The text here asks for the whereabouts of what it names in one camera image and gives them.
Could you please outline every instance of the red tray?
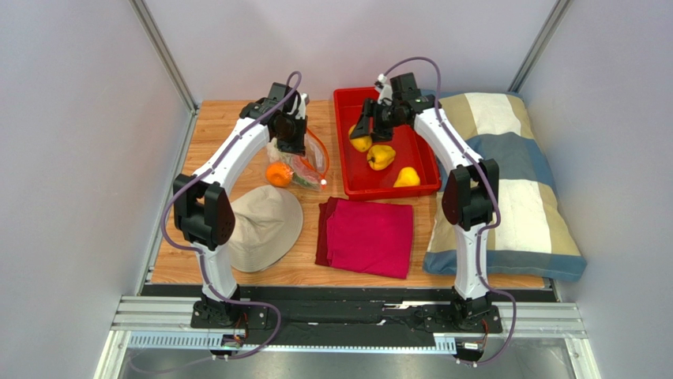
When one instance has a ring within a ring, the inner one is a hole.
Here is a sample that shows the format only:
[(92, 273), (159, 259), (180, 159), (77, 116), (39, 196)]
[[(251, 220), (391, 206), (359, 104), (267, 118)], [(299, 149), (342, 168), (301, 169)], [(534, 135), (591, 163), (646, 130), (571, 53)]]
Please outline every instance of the red tray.
[[(334, 91), (341, 174), (344, 177), (344, 192), (348, 198), (364, 201), (426, 196), (437, 192), (442, 182), (434, 153), (426, 141), (409, 126), (398, 126), (392, 141), (380, 143), (390, 145), (397, 152), (393, 163), (384, 170), (372, 170), (367, 163), (367, 154), (353, 148), (348, 140), (348, 130), (358, 122), (363, 101), (367, 97), (378, 99), (378, 92), (372, 87)], [(419, 186), (393, 187), (397, 174), (403, 167), (414, 167), (420, 177)]]

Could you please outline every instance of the wooden table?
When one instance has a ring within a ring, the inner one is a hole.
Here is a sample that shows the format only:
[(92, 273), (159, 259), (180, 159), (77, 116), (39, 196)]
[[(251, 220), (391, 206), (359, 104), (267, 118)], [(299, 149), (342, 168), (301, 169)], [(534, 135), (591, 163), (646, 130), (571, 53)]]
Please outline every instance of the wooden table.
[[(192, 174), (220, 147), (234, 128), (239, 112), (249, 101), (206, 101), (198, 116), (194, 136), (187, 153), (185, 174)], [(404, 198), (385, 202), (414, 206), (415, 240), (412, 263), (406, 280), (385, 278), (369, 274), (347, 272), (314, 264), (316, 239), (318, 237), (318, 204), (330, 196), (343, 197), (339, 146), (331, 101), (311, 102), (307, 109), (309, 128), (318, 135), (329, 150), (331, 167), (327, 175), (328, 185), (322, 192), (290, 186), (288, 189), (297, 196), (304, 212), (304, 227), (295, 246), (277, 264), (263, 272), (244, 273), (234, 270), (240, 284), (261, 285), (311, 285), (344, 287), (450, 287), (453, 276), (434, 276), (423, 272), (423, 255), (426, 252), (434, 222), (434, 196)], [(244, 193), (265, 184), (266, 152), (260, 151), (234, 185), (229, 194), (231, 201)], [(168, 223), (168, 232), (176, 241), (184, 241), (182, 235)], [(489, 281), (496, 287), (543, 287), (543, 281), (536, 276), (489, 275)], [(161, 244), (156, 261), (153, 283), (201, 283), (196, 256), (193, 252), (177, 250), (165, 241)]]

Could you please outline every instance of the gray wall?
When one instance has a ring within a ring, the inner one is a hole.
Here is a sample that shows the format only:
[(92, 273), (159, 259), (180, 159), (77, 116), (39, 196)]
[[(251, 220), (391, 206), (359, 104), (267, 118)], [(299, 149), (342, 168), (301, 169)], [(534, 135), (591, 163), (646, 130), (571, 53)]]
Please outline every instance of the gray wall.
[(0, 377), (91, 377), (188, 115), (127, 1), (0, 25)]
[[(147, 0), (197, 101), (259, 99), (298, 69), (329, 99), (392, 64), (426, 55), (444, 89), (504, 91), (555, 0)], [(407, 66), (434, 88), (424, 63)]]
[(587, 257), (579, 303), (603, 377), (670, 377), (673, 3), (576, 0), (524, 83)]

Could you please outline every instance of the striped pillow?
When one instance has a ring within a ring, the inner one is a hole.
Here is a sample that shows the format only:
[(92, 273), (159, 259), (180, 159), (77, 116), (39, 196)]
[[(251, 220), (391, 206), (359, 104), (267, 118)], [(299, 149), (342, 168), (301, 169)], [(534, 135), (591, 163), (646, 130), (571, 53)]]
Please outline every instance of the striped pillow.
[[(487, 271), (577, 281), (586, 267), (558, 213), (554, 178), (533, 136), (524, 102), (513, 95), (465, 93), (440, 99), (456, 131), (484, 159), (500, 166), (502, 223), (489, 231)], [(456, 238), (441, 207), (446, 172), (423, 270), (456, 274)]]

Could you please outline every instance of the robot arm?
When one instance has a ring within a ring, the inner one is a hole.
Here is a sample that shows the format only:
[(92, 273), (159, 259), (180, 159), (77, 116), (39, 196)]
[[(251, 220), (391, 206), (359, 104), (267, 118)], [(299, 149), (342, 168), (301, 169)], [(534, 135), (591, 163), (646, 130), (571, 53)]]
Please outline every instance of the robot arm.
[(199, 265), (208, 279), (204, 280), (203, 294), (209, 299), (220, 301), (218, 295), (231, 298), (238, 287), (228, 253), (235, 217), (227, 194), (243, 169), (274, 137), (282, 152), (305, 154), (306, 105), (309, 103), (305, 93), (295, 94), (281, 109), (250, 127), (289, 91), (287, 85), (274, 83), (269, 97), (243, 108), (234, 130), (208, 162), (191, 177), (181, 174), (173, 183), (177, 193), (194, 176), (210, 170), (175, 202), (174, 208), (175, 226), (192, 247), (204, 252), (205, 259), (199, 259)]
[(385, 81), (384, 75), (378, 77), (374, 86), (381, 95), (377, 102), (372, 99), (364, 101), (362, 114), (350, 138), (371, 135), (373, 141), (390, 141), (394, 127), (410, 125), (432, 147), (449, 173), (442, 210), (447, 220), (456, 226), (457, 277), (454, 290), (462, 300), (456, 302), (455, 323), (458, 327), (471, 328), (491, 307), (489, 291), (479, 279), (476, 267), (479, 254), (480, 271), (486, 272), (487, 231), (481, 234), (479, 244), (476, 239), (477, 231), (492, 221), (494, 209), (482, 179), (466, 154), (478, 162), (496, 198), (498, 165), (492, 159), (482, 160), (460, 138), (444, 110), (435, 111), (434, 96), (422, 96), (412, 73), (391, 78), (391, 85)]

